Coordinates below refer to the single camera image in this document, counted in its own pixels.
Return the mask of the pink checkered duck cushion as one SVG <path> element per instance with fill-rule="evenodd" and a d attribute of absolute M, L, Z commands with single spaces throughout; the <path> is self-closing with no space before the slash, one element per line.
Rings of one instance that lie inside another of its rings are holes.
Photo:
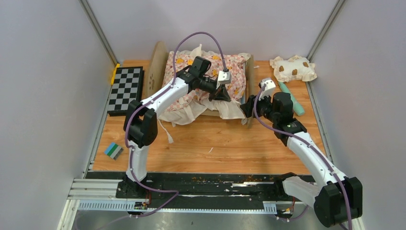
<path fill-rule="evenodd" d="M 190 89 L 185 96 L 172 103 L 158 118 L 176 125 L 188 125 L 208 111 L 218 111 L 221 119 L 239 119 L 244 125 L 247 118 L 240 109 L 248 89 L 246 69 L 251 54 L 239 53 L 221 55 L 214 51 L 204 51 L 198 45 L 192 51 L 171 51 L 165 66 L 162 87 L 172 82 L 174 74 L 181 76 L 192 73 L 192 63 L 196 57 L 210 61 L 208 70 L 201 70 L 199 77 L 187 85 Z"/>

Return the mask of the cream pillow brown spots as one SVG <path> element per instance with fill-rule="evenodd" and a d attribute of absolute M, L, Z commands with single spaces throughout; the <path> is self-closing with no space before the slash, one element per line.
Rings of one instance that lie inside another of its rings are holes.
<path fill-rule="evenodd" d="M 293 80 L 309 82 L 317 78 L 315 64 L 305 57 L 295 55 L 288 60 L 276 57 L 270 60 L 270 66 L 273 68 L 273 75 L 279 82 Z"/>

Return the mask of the wooden pet bed striped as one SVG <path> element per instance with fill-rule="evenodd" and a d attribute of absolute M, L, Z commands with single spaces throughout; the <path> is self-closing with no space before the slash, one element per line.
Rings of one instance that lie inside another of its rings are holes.
<path fill-rule="evenodd" d="M 165 43 L 160 41 L 157 42 L 153 55 L 151 58 L 151 62 L 148 67 L 147 71 L 147 82 L 145 85 L 146 93 L 144 97 L 147 98 L 160 89 L 162 89 L 163 77 L 165 72 L 165 66 L 168 60 L 169 51 L 167 50 Z M 244 102 L 245 103 L 248 97 L 253 94 L 254 91 L 254 80 L 255 80 L 255 71 L 254 71 L 254 58 L 251 55 L 251 60 L 248 61 L 247 69 L 246 69 L 246 76 L 247 76 L 247 83 L 248 89 L 245 92 Z M 210 115 L 210 116 L 218 116 L 218 111 L 208 111 L 204 112 L 202 115 Z"/>

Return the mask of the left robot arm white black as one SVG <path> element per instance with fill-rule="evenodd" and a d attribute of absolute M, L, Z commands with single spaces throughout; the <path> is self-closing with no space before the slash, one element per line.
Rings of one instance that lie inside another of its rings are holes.
<path fill-rule="evenodd" d="M 124 122 L 125 146 L 129 162 L 125 177 L 119 183 L 120 191 L 129 197 L 141 198 L 152 191 L 142 182 L 147 176 L 147 155 L 158 135 L 158 117 L 179 98 L 193 90 L 209 93 L 210 100 L 231 101 L 226 84 L 231 83 L 228 68 L 218 72 L 214 80 L 206 76 L 211 61 L 196 57 L 191 65 L 175 70 L 173 80 L 152 96 L 130 102 Z"/>

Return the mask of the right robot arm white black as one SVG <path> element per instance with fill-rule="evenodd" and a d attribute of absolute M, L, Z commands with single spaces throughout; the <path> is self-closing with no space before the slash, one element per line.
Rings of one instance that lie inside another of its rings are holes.
<path fill-rule="evenodd" d="M 288 173 L 273 187 L 276 198 L 298 198 L 314 209 L 325 227 L 362 216 L 362 183 L 357 177 L 349 178 L 321 152 L 304 125 L 294 118 L 289 93 L 277 92 L 263 97 L 251 95 L 240 108 L 246 117 L 264 117 L 271 121 L 275 136 L 299 157 L 315 181 L 311 184 L 294 173 Z"/>

